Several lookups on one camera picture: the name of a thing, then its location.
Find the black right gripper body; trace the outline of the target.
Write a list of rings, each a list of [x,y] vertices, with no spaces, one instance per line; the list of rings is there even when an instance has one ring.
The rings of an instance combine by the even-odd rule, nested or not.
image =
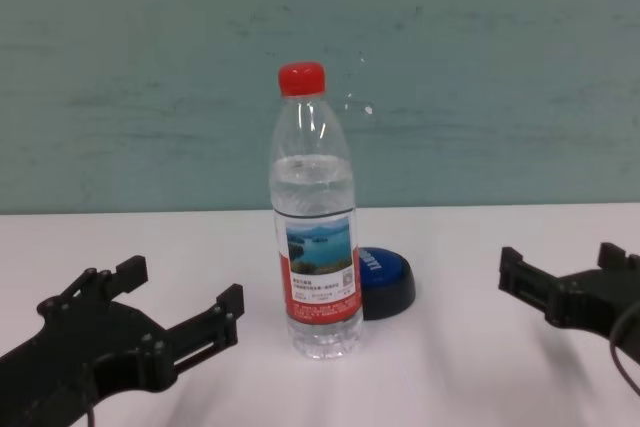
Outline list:
[[[610,340],[616,322],[638,301],[638,271],[582,271],[552,283],[545,320],[556,328],[582,330]]]

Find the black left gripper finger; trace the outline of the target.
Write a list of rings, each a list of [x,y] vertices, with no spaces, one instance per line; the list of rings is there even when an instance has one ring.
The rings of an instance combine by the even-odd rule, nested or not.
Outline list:
[[[63,304],[88,302],[108,305],[121,294],[129,294],[148,281],[146,258],[135,255],[115,270],[85,269],[63,291]]]
[[[177,373],[199,365],[238,343],[237,321],[244,314],[244,290],[232,284],[208,310],[168,330]]]

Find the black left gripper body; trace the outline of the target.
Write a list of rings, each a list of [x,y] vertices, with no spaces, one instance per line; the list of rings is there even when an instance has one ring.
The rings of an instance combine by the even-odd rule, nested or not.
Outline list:
[[[40,304],[44,325],[1,358],[4,426],[69,426],[121,392],[173,384],[166,330],[117,303]]]

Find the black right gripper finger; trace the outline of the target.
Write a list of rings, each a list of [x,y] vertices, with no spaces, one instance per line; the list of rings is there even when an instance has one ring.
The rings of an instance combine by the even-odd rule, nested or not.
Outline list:
[[[611,242],[600,244],[597,266],[606,271],[639,271],[639,255],[627,253]]]
[[[548,319],[551,275],[526,263],[512,247],[503,247],[498,289],[540,311]]]

